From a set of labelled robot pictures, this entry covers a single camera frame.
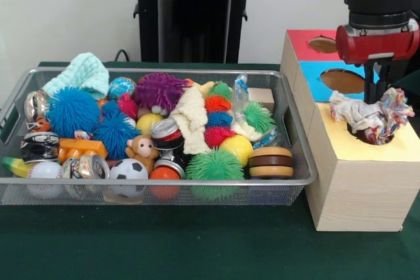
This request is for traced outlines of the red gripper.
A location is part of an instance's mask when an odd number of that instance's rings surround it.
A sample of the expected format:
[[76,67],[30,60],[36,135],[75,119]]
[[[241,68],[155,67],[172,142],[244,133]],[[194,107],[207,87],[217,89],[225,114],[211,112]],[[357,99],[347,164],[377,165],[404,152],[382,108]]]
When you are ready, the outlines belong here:
[[[419,46],[419,24],[411,19],[407,26],[387,30],[356,29],[349,25],[339,26],[335,37],[337,52],[346,64],[364,64],[364,102],[376,102],[374,62],[390,58],[392,61],[407,60]],[[379,62],[377,100],[388,87],[390,61]]]

